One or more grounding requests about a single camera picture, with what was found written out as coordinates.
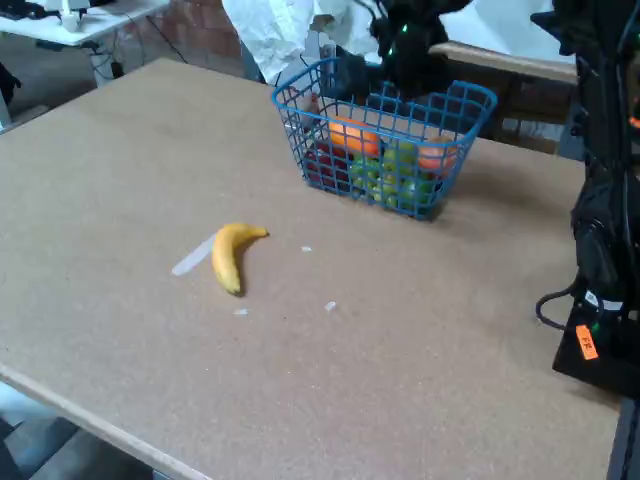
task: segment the blue wire basket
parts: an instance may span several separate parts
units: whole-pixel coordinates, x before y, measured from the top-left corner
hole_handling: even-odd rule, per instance
[[[456,81],[446,93],[405,102],[384,83],[357,103],[335,100],[337,61],[320,60],[273,93],[303,178],[424,219],[454,185],[496,95]]]

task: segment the white cloth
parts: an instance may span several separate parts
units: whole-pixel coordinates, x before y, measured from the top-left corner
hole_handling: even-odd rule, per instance
[[[532,13],[551,10],[552,0],[518,0],[509,2],[509,8],[504,2],[474,0],[440,18],[451,40],[507,55],[573,61],[561,57],[559,42],[529,20]],[[310,26],[319,15],[334,18],[324,29],[331,40],[367,61],[380,62],[378,44],[369,34],[371,14],[353,0],[223,0],[223,5],[269,83],[305,52]]]

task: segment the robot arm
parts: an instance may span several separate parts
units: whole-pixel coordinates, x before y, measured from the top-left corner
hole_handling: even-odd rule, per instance
[[[446,89],[451,83],[446,58],[428,51],[447,41],[438,16],[470,0],[377,3],[382,16],[372,12],[371,33],[378,40],[382,66],[347,59],[347,80],[358,78],[346,89],[348,96],[366,96],[379,80],[392,81],[406,97]],[[640,50],[640,0],[613,3],[554,0],[553,12],[531,18],[560,41],[561,54],[576,55],[581,113],[575,120],[585,146],[585,182],[571,212],[576,279],[543,297],[536,312],[544,323],[564,330],[556,370],[640,398],[640,182],[632,172],[632,138],[640,138],[635,110],[640,108],[630,109],[627,98],[627,73]],[[548,320],[541,308],[566,294],[575,302],[565,326]],[[583,354],[584,336],[577,335],[576,327],[588,330],[597,361]]]

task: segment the paper scrap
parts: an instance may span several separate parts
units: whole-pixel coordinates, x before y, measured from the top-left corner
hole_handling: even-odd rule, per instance
[[[191,271],[193,267],[198,265],[202,260],[207,258],[207,255],[211,253],[211,249],[213,248],[213,241],[216,238],[216,234],[214,233],[209,238],[207,238],[204,242],[202,242],[196,249],[191,252],[189,255],[184,257],[180,263],[178,263],[173,269],[171,273],[176,276],[184,275]]]

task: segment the cardboard tabletop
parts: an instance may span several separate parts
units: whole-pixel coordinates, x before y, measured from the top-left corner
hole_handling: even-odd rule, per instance
[[[478,140],[418,222],[306,186],[270,94],[160,61],[0,137],[1,378],[176,480],[603,478],[533,317],[581,166]],[[244,297],[172,275],[235,221]]]

